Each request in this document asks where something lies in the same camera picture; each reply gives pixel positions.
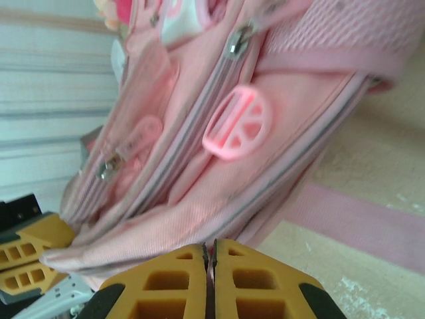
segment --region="white wall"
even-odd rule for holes
[[[96,12],[90,0],[0,7],[90,19]],[[58,210],[80,166],[79,137],[104,123],[118,95],[113,38],[0,21],[0,201],[34,193],[43,211]]]

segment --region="pink stripe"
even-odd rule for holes
[[[425,218],[307,184],[285,219],[425,274]]]

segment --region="pink zipper tab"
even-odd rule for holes
[[[116,149],[116,152],[125,161],[128,161],[144,148],[155,142],[160,137],[161,133],[161,120],[157,116],[146,116]]]
[[[306,12],[313,0],[269,0],[251,18],[254,32],[267,31],[274,25]]]

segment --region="pink strap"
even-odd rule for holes
[[[270,32],[257,71],[360,72],[390,88],[424,28],[423,0],[315,0]]]
[[[306,184],[284,219],[425,274],[425,218]]]

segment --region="floor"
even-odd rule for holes
[[[365,99],[314,181],[425,216],[425,41],[397,89]],[[282,222],[260,251],[314,276],[349,319],[421,319],[425,276]]]

